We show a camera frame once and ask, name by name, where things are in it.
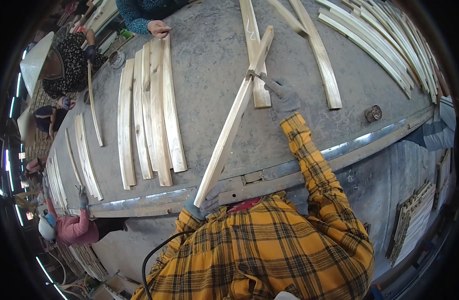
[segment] white helmet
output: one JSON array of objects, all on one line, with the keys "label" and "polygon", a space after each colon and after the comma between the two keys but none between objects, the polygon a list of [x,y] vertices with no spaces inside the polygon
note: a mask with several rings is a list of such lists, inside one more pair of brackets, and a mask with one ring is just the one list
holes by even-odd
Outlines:
[{"label": "white helmet", "polygon": [[56,229],[43,216],[40,216],[38,229],[45,240],[51,241],[56,238]]}]

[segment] face mask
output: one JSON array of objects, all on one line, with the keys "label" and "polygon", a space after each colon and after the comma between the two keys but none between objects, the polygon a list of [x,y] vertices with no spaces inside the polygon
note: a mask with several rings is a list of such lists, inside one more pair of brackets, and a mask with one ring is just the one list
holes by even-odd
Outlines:
[{"label": "face mask", "polygon": [[46,218],[46,221],[48,221],[49,225],[51,225],[51,227],[53,227],[53,228],[56,227],[56,218],[54,217],[53,214],[51,214],[51,213],[49,214],[48,213],[45,216],[45,218]]}]

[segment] floral shirt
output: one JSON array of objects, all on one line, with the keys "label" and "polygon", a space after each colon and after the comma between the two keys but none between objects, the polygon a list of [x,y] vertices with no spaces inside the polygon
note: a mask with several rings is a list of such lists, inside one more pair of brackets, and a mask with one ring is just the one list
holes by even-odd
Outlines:
[{"label": "floral shirt", "polygon": [[[82,91],[88,86],[88,63],[84,58],[81,45],[86,40],[86,32],[80,31],[67,35],[54,48],[54,51],[62,61],[62,75],[45,77],[43,88],[52,98],[57,99],[66,93]],[[93,66],[92,75],[106,62],[107,57],[97,53],[96,63]]]},{"label": "floral shirt", "polygon": [[142,35],[149,33],[149,21],[163,20],[187,3],[188,0],[116,0],[127,29]]}]

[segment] metal edge of table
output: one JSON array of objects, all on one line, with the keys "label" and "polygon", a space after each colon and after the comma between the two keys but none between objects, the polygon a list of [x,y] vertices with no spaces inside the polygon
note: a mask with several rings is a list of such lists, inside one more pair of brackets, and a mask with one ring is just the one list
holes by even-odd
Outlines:
[{"label": "metal edge of table", "polygon": [[[371,156],[410,134],[418,128],[417,126],[409,126],[410,124],[426,122],[433,116],[433,112],[434,107],[431,105],[382,129],[322,150],[321,153],[330,164],[333,172],[340,170]],[[219,195],[219,203],[225,205],[239,202],[304,183],[297,160],[255,173],[259,173],[261,179],[253,183],[245,183],[244,175],[221,180],[223,189]],[[88,209],[92,218],[147,217],[178,213],[181,211],[184,201],[191,196],[195,188],[189,187],[155,195],[92,204],[88,206]],[[80,210],[71,208],[69,213],[79,215]]]}]

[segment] pink shirt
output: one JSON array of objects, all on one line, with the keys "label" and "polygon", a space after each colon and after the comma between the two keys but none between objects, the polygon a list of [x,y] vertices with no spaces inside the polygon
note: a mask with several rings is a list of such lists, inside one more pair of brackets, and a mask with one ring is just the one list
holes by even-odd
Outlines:
[{"label": "pink shirt", "polygon": [[56,217],[57,243],[70,246],[72,244],[92,244],[98,242],[98,228],[93,221],[89,220],[86,210],[81,210],[81,217],[57,217],[58,215],[56,214],[51,198],[46,198],[46,203],[48,213],[52,213]]}]

